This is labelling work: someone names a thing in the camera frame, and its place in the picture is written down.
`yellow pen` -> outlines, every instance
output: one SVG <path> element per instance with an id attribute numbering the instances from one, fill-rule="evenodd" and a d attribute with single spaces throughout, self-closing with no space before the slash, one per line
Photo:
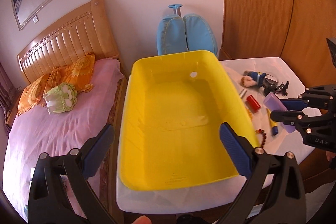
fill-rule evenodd
<path id="1" fill-rule="evenodd" d="M 271 129 L 272 129 L 272 134 L 273 135 L 277 135 L 279 133 L 279 131 L 278 131 L 278 125 L 277 125 L 276 122 L 272 121 L 272 119 L 271 119 L 271 111 L 269 109 L 267 109 L 267 113 L 268 113 L 269 123 L 270 123 Z"/>

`blue cushion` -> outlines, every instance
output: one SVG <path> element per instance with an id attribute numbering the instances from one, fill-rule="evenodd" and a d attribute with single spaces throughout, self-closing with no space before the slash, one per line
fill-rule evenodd
<path id="1" fill-rule="evenodd" d="M 189 51 L 207 50 L 217 55 L 217 42 L 206 20 L 196 14 L 183 17 Z"/>
<path id="2" fill-rule="evenodd" d="M 184 21 L 178 15 L 168 15 L 157 29 L 157 53 L 159 55 L 187 51 Z"/>

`bed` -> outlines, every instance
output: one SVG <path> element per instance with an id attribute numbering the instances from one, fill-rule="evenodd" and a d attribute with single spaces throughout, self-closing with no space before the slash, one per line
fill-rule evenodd
<path id="1" fill-rule="evenodd" d="M 97 174 L 88 181 L 103 205 L 118 223 L 123 212 L 116 204 L 116 164 L 121 116 L 127 75 L 105 13 L 104 0 L 90 2 L 69 12 L 31 41 L 17 56 L 27 84 L 51 73 L 54 67 L 70 65 L 87 53 L 96 63 L 91 79 L 93 89 L 80 93 L 70 112 L 48 114 L 41 104 L 16 117 L 9 135 L 4 165 L 3 190 L 19 214 L 26 219 L 30 170 L 38 155 L 63 155 L 81 147 L 109 122 L 115 128 L 115 141 Z M 70 185 L 65 180 L 69 200 L 83 216 Z"/>

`curtain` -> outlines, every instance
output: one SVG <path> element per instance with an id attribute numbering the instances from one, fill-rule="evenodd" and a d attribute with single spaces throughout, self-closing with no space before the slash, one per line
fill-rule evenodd
<path id="1" fill-rule="evenodd" d="M 4 123 L 7 129 L 7 135 L 10 132 L 10 128 L 6 125 L 7 114 L 11 110 L 11 107 L 18 95 L 17 89 L 14 87 L 12 82 L 10 81 L 7 73 L 3 69 L 0 63 L 0 107 L 4 112 Z"/>

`cabbage plush toy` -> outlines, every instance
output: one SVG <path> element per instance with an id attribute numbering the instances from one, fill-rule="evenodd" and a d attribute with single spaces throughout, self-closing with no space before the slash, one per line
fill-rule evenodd
<path id="1" fill-rule="evenodd" d="M 62 113 L 73 109 L 77 102 L 77 91 L 68 83 L 62 83 L 43 95 L 49 114 Z"/>

